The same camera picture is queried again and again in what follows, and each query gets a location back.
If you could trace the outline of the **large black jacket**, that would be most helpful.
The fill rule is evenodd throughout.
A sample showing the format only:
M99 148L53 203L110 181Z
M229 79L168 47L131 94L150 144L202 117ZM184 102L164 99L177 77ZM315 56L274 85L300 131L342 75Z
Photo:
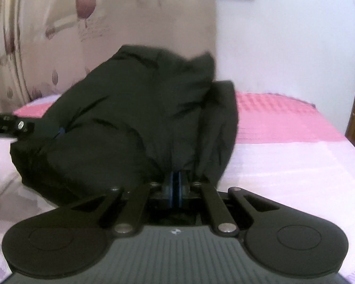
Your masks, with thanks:
M43 115L45 130L11 145L25 186L57 205L164 182L172 173L218 184L233 152L234 84L204 53L125 45Z

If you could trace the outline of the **beige leaf print curtain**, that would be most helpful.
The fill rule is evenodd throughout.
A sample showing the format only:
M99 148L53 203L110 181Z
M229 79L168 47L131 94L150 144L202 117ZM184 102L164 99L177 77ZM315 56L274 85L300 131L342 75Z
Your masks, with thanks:
M62 94L123 45L215 54L216 0L0 0L0 111Z

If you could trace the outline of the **pink white checkered bedsheet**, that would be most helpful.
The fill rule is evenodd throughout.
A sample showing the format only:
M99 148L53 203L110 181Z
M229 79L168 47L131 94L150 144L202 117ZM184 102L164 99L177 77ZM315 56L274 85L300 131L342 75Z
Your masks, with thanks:
M341 274L355 283L355 147L312 105L274 94L237 96L239 135L219 183L328 219L348 237ZM10 274L1 242L16 222L51 209L22 185L11 139L0 140L0 283Z

